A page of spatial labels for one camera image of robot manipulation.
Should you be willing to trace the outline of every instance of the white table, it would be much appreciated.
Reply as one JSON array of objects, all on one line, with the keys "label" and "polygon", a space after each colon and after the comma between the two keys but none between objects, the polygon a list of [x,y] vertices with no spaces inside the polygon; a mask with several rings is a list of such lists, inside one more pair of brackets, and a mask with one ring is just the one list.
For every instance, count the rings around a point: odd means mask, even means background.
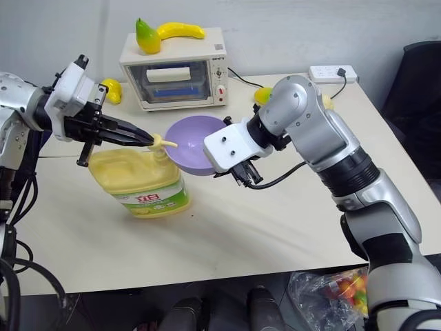
[{"label": "white table", "polygon": [[[286,75],[249,77],[273,86]],[[321,86],[333,94],[340,85]],[[255,88],[229,80],[229,105],[145,113],[124,86],[123,103],[103,112],[164,134],[178,119],[212,114],[233,120],[252,116]],[[441,252],[441,208],[402,146],[357,83],[334,100],[375,163],[395,181],[420,219],[424,254]],[[44,156],[79,155],[82,144],[51,138]],[[104,143],[101,149],[116,148]],[[39,200],[17,226],[18,238],[67,292],[87,292],[199,281],[362,263],[346,242],[340,212],[320,179],[308,168],[268,190],[238,187],[219,179],[184,174],[192,207],[164,219],[140,221],[104,193],[76,157],[40,159]],[[289,146],[255,162],[271,180],[300,161]],[[53,293],[33,272],[19,275],[22,294]]]}]

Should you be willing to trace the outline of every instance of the floor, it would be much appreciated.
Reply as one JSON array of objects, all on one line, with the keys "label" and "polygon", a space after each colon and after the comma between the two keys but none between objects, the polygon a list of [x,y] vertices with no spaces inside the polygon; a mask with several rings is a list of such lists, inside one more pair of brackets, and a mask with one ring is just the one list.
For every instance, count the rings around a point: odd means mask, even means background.
[{"label": "floor", "polygon": [[[243,321],[246,320],[247,293],[253,287],[263,285],[279,303],[287,330],[309,331],[286,292],[289,275],[289,272],[283,272],[132,290],[71,294],[72,301],[76,301],[76,308],[64,330],[131,331],[139,323],[160,319],[179,299],[193,296],[222,298],[230,306],[236,305],[243,314],[240,317],[229,316],[228,329],[219,330],[247,330]],[[57,302],[54,296],[24,297],[20,330],[47,330],[56,313]]]}]

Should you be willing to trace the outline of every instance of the white wall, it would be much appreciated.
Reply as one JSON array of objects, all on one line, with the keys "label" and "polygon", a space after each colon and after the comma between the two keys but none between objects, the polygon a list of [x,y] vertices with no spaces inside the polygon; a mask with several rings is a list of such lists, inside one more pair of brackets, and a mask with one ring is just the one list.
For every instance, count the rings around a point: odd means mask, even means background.
[{"label": "white wall", "polygon": [[0,0],[0,70],[47,85],[84,53],[91,77],[120,79],[121,48],[138,17],[220,26],[241,74],[351,64],[377,107],[402,47],[441,39],[439,0]]}]

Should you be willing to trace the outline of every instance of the green label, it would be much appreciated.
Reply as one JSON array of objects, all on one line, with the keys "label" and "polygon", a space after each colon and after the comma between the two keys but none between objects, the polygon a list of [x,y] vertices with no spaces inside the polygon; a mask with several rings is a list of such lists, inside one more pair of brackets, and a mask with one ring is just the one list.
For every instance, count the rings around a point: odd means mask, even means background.
[{"label": "green label", "polygon": [[134,215],[169,212],[183,207],[189,201],[182,179],[164,188],[130,194],[113,194],[113,197]]}]

